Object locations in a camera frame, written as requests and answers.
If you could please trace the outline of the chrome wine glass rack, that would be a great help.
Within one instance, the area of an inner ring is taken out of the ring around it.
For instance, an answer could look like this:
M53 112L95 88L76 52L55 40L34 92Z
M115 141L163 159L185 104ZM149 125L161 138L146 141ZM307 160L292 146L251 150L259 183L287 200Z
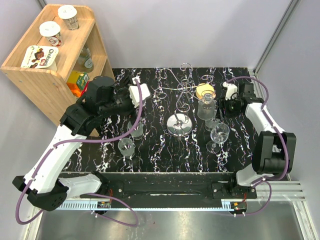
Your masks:
M161 68L159 70L158 76L162 80L168 80L168 74L171 73L175 79L176 87L164 87L159 85L155 90L154 94L157 99L163 100L167 97L167 91L176 93L176 101L174 103L174 112L167 119L166 127L167 131L176 138L184 138L193 132L193 122L189 117L189 111L191 109L191 104L197 102L199 99L196 96L196 87L199 84L209 84L213 86L214 76L210 74L205 74L201 77L201 82L195 83L193 79L193 67L189 63L183 63L180 66L180 71L184 73L181 79L173 73L170 68Z

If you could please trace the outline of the patterned glass goblet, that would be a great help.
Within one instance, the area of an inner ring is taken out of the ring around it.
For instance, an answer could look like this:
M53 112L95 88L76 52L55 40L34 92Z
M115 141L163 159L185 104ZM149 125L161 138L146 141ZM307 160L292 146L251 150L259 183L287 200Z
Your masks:
M204 127L205 127L205 129L207 131L211 132L216 127L216 125L219 124L219 123L220 123L220 119L212 118L210 120L206 120L205 121L205 126Z

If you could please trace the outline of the frosted short goblet front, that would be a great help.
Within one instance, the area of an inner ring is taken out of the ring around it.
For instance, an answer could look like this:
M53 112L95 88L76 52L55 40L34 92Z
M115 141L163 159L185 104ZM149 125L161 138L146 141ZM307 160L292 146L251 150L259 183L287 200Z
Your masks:
M118 142L118 149L125 158L133 157L135 154L135 144L130 138L122 138Z

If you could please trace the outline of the ribbed glass goblet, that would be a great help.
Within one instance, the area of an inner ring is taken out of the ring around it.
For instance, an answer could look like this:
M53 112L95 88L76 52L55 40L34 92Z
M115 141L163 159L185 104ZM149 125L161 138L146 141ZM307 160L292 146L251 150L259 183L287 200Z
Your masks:
M211 120L216 112L216 94L211 90L205 90L201 93L201 98L198 101L197 116L203 120Z

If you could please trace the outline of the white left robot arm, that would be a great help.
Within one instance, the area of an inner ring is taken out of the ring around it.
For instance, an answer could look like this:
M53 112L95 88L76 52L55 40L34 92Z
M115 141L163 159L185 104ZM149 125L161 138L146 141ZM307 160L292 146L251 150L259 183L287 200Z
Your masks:
M79 145L90 142L88 136L105 118L123 115L139 120L145 88L136 77L128 77L119 87L107 76L89 81L86 91L62 115L52 141L35 166L13 179L13 185L21 192L16 210L24 196L42 211L53 211L66 199L80 195L106 196L108 180L98 172L72 178L59 175Z

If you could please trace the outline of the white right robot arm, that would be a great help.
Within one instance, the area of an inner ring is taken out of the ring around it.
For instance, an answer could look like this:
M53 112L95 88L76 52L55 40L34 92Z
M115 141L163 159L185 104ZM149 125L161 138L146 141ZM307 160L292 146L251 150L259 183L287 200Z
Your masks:
M226 81L222 86L226 92L218 99L220 117L244 114L258 133L251 163L236 171L223 187L231 197L239 198L258 183L282 180L292 170L297 137L275 122L268 112L266 100L256 96L253 83L235 85Z

